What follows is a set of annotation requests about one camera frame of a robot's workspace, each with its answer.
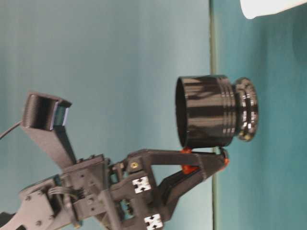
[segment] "robotic arm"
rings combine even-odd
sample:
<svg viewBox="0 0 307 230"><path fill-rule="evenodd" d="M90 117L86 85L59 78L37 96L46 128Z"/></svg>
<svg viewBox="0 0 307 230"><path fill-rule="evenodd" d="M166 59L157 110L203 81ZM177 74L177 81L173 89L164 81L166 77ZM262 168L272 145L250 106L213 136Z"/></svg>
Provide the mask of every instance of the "robotic arm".
<svg viewBox="0 0 307 230"><path fill-rule="evenodd" d="M193 97L183 105L187 110L190 98ZM65 130L70 106L70 102L59 97L28 94L21 128L61 168L62 174L22 190L18 212L0 214L0 230L58 230L69 224L78 228L89 217L95 217L109 230L162 229L171 219L179 198L228 163L228 154L222 147L216 154L193 152L192 145L183 145L190 147L190 154L142 149L115 164L103 155L77 161ZM179 101L177 120L182 114L178 108L183 108ZM187 125L186 133L191 133L191 128L197 129ZM185 138L186 142L196 140ZM183 165L183 170L157 185L152 165Z"/></svg>

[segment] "screw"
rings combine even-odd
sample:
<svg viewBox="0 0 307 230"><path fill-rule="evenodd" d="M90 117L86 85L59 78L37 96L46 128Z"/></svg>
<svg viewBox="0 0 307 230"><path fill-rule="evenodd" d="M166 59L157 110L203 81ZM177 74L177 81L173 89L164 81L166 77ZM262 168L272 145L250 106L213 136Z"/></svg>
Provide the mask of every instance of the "screw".
<svg viewBox="0 0 307 230"><path fill-rule="evenodd" d="M42 221L40 221L40 220L37 221L35 225L36 225L36 226L41 226L41 225L42 225Z"/></svg>
<svg viewBox="0 0 307 230"><path fill-rule="evenodd" d="M139 164L137 162L132 162L130 167L133 169L136 169L139 166Z"/></svg>

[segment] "cable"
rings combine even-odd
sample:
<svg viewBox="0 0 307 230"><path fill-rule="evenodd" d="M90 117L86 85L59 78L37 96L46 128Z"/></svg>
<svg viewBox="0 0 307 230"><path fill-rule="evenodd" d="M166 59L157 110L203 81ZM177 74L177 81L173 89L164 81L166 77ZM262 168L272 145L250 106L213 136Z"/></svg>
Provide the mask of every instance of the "cable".
<svg viewBox="0 0 307 230"><path fill-rule="evenodd" d="M17 122L15 125L13 125L12 127L10 127L8 130L6 130L5 132L1 133L0 134L0 140L2 138L4 138L7 134L9 134L13 129L17 128L19 125L20 125L21 121L20 122Z"/></svg>
<svg viewBox="0 0 307 230"><path fill-rule="evenodd" d="M56 186L56 187L49 189L49 191L48 191L49 196L56 195L56 194L61 194L61 195L67 194L74 199L79 198L78 197L78 191L73 190L71 188L61 187L61 186Z"/></svg>

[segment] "black plastic cup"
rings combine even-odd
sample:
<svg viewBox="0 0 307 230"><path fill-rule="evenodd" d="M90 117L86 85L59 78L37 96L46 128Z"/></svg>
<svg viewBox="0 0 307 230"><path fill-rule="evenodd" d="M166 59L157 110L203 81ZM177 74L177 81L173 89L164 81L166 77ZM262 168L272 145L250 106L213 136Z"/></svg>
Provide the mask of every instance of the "black plastic cup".
<svg viewBox="0 0 307 230"><path fill-rule="evenodd" d="M223 75L180 77L176 117L182 147L223 147L234 136L250 141L259 117L255 88L247 78L232 85Z"/></svg>

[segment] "metal bracket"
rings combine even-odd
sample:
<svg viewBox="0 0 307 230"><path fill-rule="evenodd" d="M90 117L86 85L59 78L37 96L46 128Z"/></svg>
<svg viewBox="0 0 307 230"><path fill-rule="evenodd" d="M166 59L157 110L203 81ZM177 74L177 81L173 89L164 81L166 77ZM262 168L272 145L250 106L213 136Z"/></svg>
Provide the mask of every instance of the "metal bracket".
<svg viewBox="0 0 307 230"><path fill-rule="evenodd" d="M43 230L54 220L54 212L46 194L36 191L24 198L15 216L0 230Z"/></svg>

